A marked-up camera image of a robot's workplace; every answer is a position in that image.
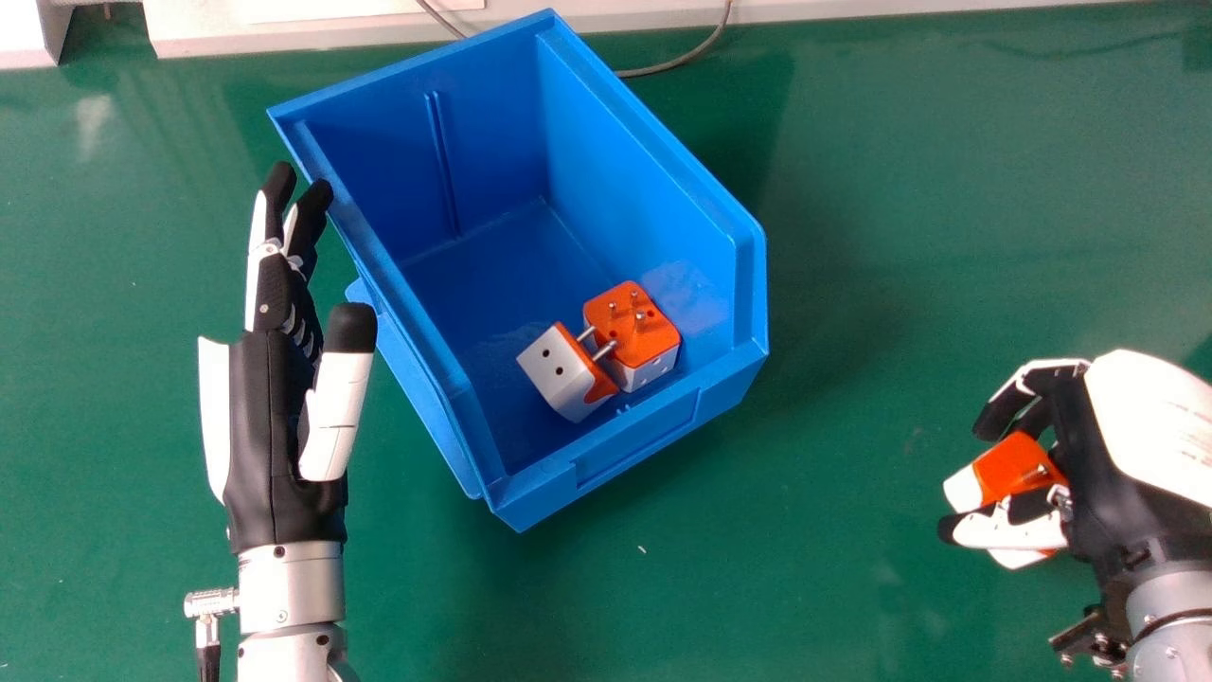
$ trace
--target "wire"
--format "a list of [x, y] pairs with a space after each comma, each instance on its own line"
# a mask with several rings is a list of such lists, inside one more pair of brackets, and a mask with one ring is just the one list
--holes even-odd
[[[694, 48], [691, 50], [690, 52], [686, 52], [685, 55], [681, 55], [679, 57], [674, 57], [668, 62], [652, 64], [651, 67], [641, 67], [638, 69], [619, 69], [614, 71], [614, 75], [617, 75], [618, 78], [641, 78], [646, 75], [668, 71], [670, 69], [676, 69], [682, 64], [697, 59], [699, 55], [707, 52], [713, 45], [715, 45], [715, 41], [719, 40], [720, 35], [724, 34], [724, 28], [728, 25], [728, 17], [732, 15], [733, 1], [734, 0], [724, 0], [724, 16], [721, 16], [720, 22], [715, 24], [715, 30], [713, 30], [711, 34], [708, 35], [705, 40], [696, 45]], [[467, 38], [467, 34], [459, 30], [457, 25], [447, 21], [446, 17], [441, 15], [441, 12], [435, 10], [434, 6], [429, 4], [429, 0], [416, 0], [416, 2], [417, 5], [421, 5], [421, 8], [424, 10], [427, 15], [433, 17], [435, 22], [438, 22], [439, 24], [442, 25], [442, 28], [448, 30], [451, 35], [456, 36], [456, 39], [462, 40]]]

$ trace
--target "green table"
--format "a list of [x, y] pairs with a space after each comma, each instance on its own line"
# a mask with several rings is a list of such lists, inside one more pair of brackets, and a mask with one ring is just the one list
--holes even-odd
[[[235, 573], [194, 337], [241, 323], [285, 153], [264, 109], [417, 51], [158, 62], [137, 10], [98, 16], [62, 68], [0, 74], [0, 682], [191, 678], [181, 597]], [[636, 65], [701, 35], [590, 41]], [[1088, 569], [943, 546], [939, 485], [1022, 361], [1212, 373], [1208, 8], [738, 27], [633, 86], [765, 224], [773, 355], [741, 408], [525, 535], [377, 361], [364, 680], [1103, 680], [1045, 642]], [[321, 254], [324, 310], [354, 269], [331, 233]]]

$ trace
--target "robotic hand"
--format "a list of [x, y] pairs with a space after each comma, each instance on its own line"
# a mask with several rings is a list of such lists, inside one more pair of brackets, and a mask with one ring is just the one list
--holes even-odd
[[198, 339], [207, 478], [239, 562], [238, 589], [185, 596], [202, 682], [219, 678], [218, 619], [236, 612], [241, 682], [356, 682], [337, 625], [345, 466], [377, 328], [370, 306], [341, 304], [325, 343], [307, 285], [332, 189], [315, 182], [284, 220], [295, 182], [278, 162], [257, 194], [240, 339]]
[[1093, 567], [1099, 603], [1050, 640], [1067, 666], [1212, 680], [1212, 388], [1131, 351], [1035, 361], [973, 432], [996, 445], [943, 485], [939, 537], [1012, 569], [1064, 549]]

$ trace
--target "metal prong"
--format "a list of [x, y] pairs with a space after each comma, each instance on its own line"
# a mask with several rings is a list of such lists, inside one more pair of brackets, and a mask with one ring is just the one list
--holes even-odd
[[608, 344], [606, 344], [601, 349], [598, 349], [598, 353], [594, 354], [594, 356], [593, 356], [591, 360], [596, 363], [598, 361], [600, 361], [600, 360], [605, 359], [606, 356], [613, 354], [614, 349], [618, 349], [618, 339], [611, 338]]

